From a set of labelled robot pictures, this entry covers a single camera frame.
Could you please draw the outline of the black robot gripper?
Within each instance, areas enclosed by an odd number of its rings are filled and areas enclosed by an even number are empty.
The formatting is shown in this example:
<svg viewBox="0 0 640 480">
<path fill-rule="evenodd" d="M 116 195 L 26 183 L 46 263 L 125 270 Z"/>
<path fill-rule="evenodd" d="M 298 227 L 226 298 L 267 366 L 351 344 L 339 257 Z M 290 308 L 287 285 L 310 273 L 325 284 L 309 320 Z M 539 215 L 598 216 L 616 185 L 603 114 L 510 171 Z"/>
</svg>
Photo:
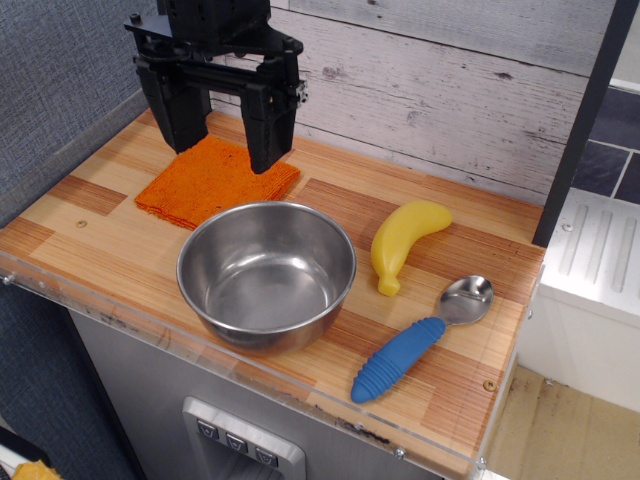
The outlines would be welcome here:
<svg viewBox="0 0 640 480">
<path fill-rule="evenodd" d="M 165 142 L 182 153 L 208 134 L 204 90 L 237 96 L 251 169 L 265 173 L 291 150 L 296 111 L 307 101 L 302 42 L 269 25 L 268 1 L 161 1 L 159 9 L 132 14 L 124 28 Z"/>
</svg>

